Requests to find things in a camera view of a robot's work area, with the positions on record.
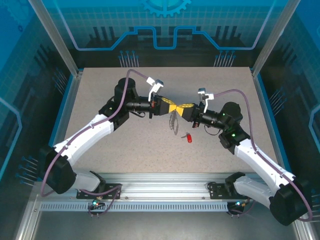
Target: blue wall panel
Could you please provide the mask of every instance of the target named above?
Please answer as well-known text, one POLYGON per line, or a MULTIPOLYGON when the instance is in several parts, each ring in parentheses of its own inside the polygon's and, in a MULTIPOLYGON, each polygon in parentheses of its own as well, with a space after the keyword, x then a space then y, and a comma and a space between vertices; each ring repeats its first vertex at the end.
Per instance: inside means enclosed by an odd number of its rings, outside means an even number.
POLYGON ((252 66, 286 2, 46 0, 44 3, 76 63, 83 68, 120 67, 119 53, 126 50, 139 55, 140 67, 216 66, 214 61, 220 51, 223 57, 236 56, 234 66, 252 66))
POLYGON ((70 72, 27 0, 0 0, 0 16, 0 239, 14 239, 35 180, 24 172, 36 176, 24 156, 48 144, 70 72))

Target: cable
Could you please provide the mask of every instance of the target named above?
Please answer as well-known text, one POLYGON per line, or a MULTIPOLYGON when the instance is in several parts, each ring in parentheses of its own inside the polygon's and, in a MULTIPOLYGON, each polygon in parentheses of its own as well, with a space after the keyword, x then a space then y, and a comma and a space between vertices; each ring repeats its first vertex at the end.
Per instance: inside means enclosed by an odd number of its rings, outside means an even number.
POLYGON ((207 134, 211 135, 211 136, 217 136, 217 135, 220 133, 220 131, 221 131, 221 129, 219 129, 219 131, 218 131, 216 134, 212 134, 212 133, 210 133, 210 132, 207 131, 206 125, 203 125, 203 126, 204 126, 205 132, 206 132, 207 134))
MULTIPOLYGON (((116 186, 116 187, 114 187, 114 188, 111 188, 111 189, 108 190, 108 191, 103 192, 104 194, 95 193, 94 196, 102 196, 102 195, 106 195, 106 194, 111 193, 112 191, 116 190, 116 193, 115 193, 112 201, 110 202, 109 206, 108 206, 102 213, 97 213, 97 217, 99 217, 99 215, 106 214, 106 213, 109 211, 109 209, 110 209, 111 206, 114 204, 114 201, 116 200, 116 198, 117 198, 117 196, 118 196, 118 193, 119 193, 119 191, 120 191, 120 188, 121 188, 121 185, 118 185, 118 186, 116 186)), ((89 191, 86 191, 86 190, 83 191, 83 192, 84 192, 84 193, 87 193, 87 194, 89 194, 89 195, 93 195, 93 192, 89 192, 89 191)), ((90 210, 90 207, 88 208, 88 213, 91 214, 91 216, 93 216, 92 211, 90 210)))
POLYGON ((255 200, 253 200, 251 206, 250 206, 249 209, 248 209, 247 211, 245 211, 245 212, 242 212, 242 211, 239 211, 239 210, 236 210, 236 209, 231 209, 230 211, 235 212, 235 213, 238 213, 238 214, 237 214, 238 217, 241 217, 241 216, 243 216, 243 215, 248 214, 248 213, 254 208, 254 205, 255 205, 256 203, 257 203, 257 202, 256 202, 255 200))
POLYGON ((142 112, 143 115, 141 115, 141 114, 139 114, 139 113, 136 113, 136 112, 134 112, 134 111, 131 111, 130 113, 133 114, 133 115, 136 115, 136 116, 139 117, 139 118, 144 118, 144 117, 146 116, 146 113, 145 113, 145 112, 142 112))
POLYGON ((308 213, 309 213, 309 217, 307 219, 304 219, 304 218, 298 218, 298 220, 302 221, 302 222, 309 222, 312 220, 313 218, 313 214, 312 214, 312 210, 311 210, 311 207, 308 203, 308 201, 306 200, 305 196, 303 195, 303 193, 300 191, 300 189, 295 185, 295 183, 293 181, 290 180, 290 178, 288 178, 285 174, 283 174, 278 168, 276 168, 271 162, 269 162, 258 150, 257 150, 257 147, 256 147, 256 144, 255 144, 255 141, 254 141, 254 135, 253 135, 253 127, 252 127, 252 119, 251 119, 251 112, 250 112, 250 107, 249 107, 249 101, 247 99, 247 96, 244 94, 243 91, 239 90, 239 89, 230 89, 230 90, 227 90, 227 91, 223 91, 223 92, 220 92, 218 94, 215 94, 214 96, 217 98, 219 96, 222 96, 224 94, 228 94, 228 93, 231 93, 231 92, 237 92, 237 93, 240 93, 244 100, 245 100, 245 104, 246 104, 246 109, 247 109, 247 112, 248 112, 248 118, 249 118, 249 128, 250 128, 250 140, 251 140, 251 144, 252 144, 252 147, 254 149, 254 151, 256 152, 256 154, 262 158, 263 161, 265 161, 272 169, 274 169, 278 174, 280 174, 285 180, 287 180, 291 186, 296 190, 296 192, 299 194, 300 198, 302 199, 303 203, 305 204, 306 206, 306 209, 308 210, 308 213))
POLYGON ((169 128, 170 130, 173 130, 174 135, 178 134, 179 131, 179 122, 177 117, 177 111, 172 111, 170 118, 169 118, 169 128))
POLYGON ((99 124, 102 124, 104 122, 107 122, 109 120, 111 120, 114 116, 116 116, 118 114, 118 112, 120 111, 120 109, 122 108, 123 104, 124 104, 124 101, 125 101, 125 97, 126 97, 126 92, 127 92, 127 87, 128 87, 128 82, 129 82, 129 75, 131 72, 134 72, 136 74, 138 74, 139 76, 143 77, 144 79, 148 79, 147 76, 143 75, 142 73, 134 70, 134 69, 129 69, 126 73, 126 77, 125 77, 125 83, 124 83, 124 88, 123 88, 123 93, 122 93, 122 98, 121 98, 121 101, 120 101, 120 104, 118 106, 118 108, 115 110, 115 112, 107 117, 106 119, 103 119, 101 121, 98 121, 94 124, 92 124, 91 126, 87 126, 85 127, 84 129, 82 129, 81 131, 79 131, 78 133, 76 133, 68 142, 67 144, 57 153, 57 155, 53 158, 52 162, 50 163, 49 167, 47 168, 46 172, 45 172, 45 175, 43 177, 43 181, 42 181, 42 184, 41 184, 41 191, 40 191, 40 195, 42 197, 47 197, 49 196, 50 194, 52 194, 54 191, 50 191, 50 192, 47 192, 47 193, 44 193, 45 191, 45 186, 46 186, 46 182, 47 182, 47 179, 48 179, 48 176, 49 176, 49 173, 52 169, 52 167, 54 166, 55 162, 57 161, 57 159, 61 156, 61 154, 68 148, 68 146, 77 138, 79 137, 81 134, 83 134, 84 132, 86 132, 87 130, 91 129, 92 127, 95 127, 99 124))

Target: speckled gray tabletop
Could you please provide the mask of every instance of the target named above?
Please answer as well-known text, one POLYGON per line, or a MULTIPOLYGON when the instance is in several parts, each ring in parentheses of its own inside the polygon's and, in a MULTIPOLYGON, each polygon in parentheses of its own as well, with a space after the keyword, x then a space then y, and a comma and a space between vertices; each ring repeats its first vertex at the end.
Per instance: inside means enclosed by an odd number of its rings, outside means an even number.
MULTIPOLYGON (((66 132, 73 135, 98 113, 114 95, 119 79, 127 68, 85 68, 76 95, 66 132)), ((272 159, 276 159, 254 82, 248 67, 140 67, 138 71, 164 82, 161 95, 176 104, 199 103, 198 89, 220 93, 237 88, 248 97, 252 112, 256 144, 272 159)), ((136 90, 147 96, 149 85, 132 73, 136 90)), ((240 104, 241 126, 249 133, 249 121, 244 99, 229 93, 209 103, 208 109, 219 112, 226 102, 240 104)), ((169 128, 170 114, 149 119, 130 115, 119 129, 101 139, 76 163, 76 168, 98 173, 224 173, 252 172, 239 158, 224 149, 218 136, 208 135, 204 127, 192 128, 192 123, 178 116, 179 132, 169 128), (189 132, 192 143, 181 138, 189 132)))

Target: cable connector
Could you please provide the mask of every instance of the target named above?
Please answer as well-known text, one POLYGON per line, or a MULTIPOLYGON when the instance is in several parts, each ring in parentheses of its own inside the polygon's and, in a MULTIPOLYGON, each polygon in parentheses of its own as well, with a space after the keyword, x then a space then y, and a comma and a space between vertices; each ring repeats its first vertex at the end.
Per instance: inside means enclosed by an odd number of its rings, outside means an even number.
POLYGON ((97 196, 96 199, 92 201, 92 205, 97 207, 102 199, 103 199, 102 196, 97 196))
POLYGON ((150 88, 149 95, 148 95, 148 101, 150 102, 152 93, 158 94, 160 92, 161 88, 164 87, 164 82, 159 79, 154 80, 151 77, 148 77, 146 82, 152 86, 150 88))

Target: white bracket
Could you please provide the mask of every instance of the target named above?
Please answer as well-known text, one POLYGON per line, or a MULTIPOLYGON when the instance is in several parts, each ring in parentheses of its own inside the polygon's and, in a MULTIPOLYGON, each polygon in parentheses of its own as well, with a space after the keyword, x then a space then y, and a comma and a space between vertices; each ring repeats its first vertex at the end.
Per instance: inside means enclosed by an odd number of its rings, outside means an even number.
POLYGON ((146 82, 151 85, 151 88, 149 91, 149 96, 148 96, 148 101, 150 102, 152 93, 158 94, 160 92, 161 88, 164 87, 164 83, 163 83, 163 81, 161 81, 159 79, 153 80, 151 77, 148 77, 146 82))
POLYGON ((207 92, 204 87, 199 88, 198 94, 199 94, 200 102, 203 102, 205 104, 203 113, 206 113, 208 108, 208 100, 214 100, 215 96, 212 92, 207 92))
POLYGON ((281 175, 255 152, 250 139, 245 139, 241 141, 239 145, 235 146, 234 155, 247 163, 265 181, 265 183, 271 189, 271 193, 276 194, 281 185, 285 186, 289 183, 282 177, 282 175, 286 175, 291 181, 294 180, 295 175, 286 171, 277 163, 275 163, 268 155, 259 149, 258 146, 256 146, 256 148, 269 163, 282 172, 281 175))
POLYGON ((238 194, 248 196, 265 205, 268 209, 270 208, 269 198, 274 195, 267 185, 254 181, 247 176, 238 178, 233 185, 238 194))

